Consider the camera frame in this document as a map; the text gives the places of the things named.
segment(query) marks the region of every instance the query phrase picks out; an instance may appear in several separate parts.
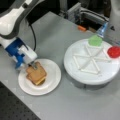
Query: cable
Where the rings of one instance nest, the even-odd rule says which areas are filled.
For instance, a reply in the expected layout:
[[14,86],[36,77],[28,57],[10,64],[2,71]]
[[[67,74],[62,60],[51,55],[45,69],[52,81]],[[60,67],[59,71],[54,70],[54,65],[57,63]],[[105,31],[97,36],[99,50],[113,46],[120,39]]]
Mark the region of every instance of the cable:
[[101,15],[99,15],[99,14],[97,14],[97,13],[94,13],[94,12],[91,12],[91,11],[85,11],[85,10],[82,10],[81,12],[86,12],[86,13],[91,13],[91,14],[94,14],[94,15],[96,15],[96,16],[98,16],[98,17],[100,17],[100,18],[102,18],[104,21],[106,21],[106,22],[108,22],[108,20],[107,19],[105,19],[105,17],[103,17],[103,16],[101,16]]
[[30,26],[30,28],[31,28],[31,30],[32,30],[32,33],[33,33],[33,37],[34,37],[34,51],[36,50],[36,43],[37,43],[37,40],[36,40],[36,35],[35,35],[35,32],[34,32],[34,29],[33,29],[33,27],[32,27],[32,25],[31,24],[29,24],[29,26]]

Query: white robot arm segment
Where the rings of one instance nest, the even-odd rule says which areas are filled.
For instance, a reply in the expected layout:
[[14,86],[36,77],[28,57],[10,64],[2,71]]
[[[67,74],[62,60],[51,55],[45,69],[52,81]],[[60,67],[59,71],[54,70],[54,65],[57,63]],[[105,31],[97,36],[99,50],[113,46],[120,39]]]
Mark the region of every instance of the white robot arm segment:
[[10,9],[0,16],[0,44],[14,59],[16,68],[23,64],[34,64],[37,54],[20,38],[19,26],[29,12],[43,0],[24,0],[18,8]]

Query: bread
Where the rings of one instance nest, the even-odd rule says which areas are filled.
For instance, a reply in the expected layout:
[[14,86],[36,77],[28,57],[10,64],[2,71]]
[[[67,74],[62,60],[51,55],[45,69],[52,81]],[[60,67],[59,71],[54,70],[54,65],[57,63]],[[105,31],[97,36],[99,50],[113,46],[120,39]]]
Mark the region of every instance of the bread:
[[41,85],[45,82],[47,73],[44,70],[44,68],[40,65],[39,62],[35,63],[37,66],[37,69],[34,69],[32,66],[29,66],[26,69],[27,79],[29,79],[33,84],[35,85]]

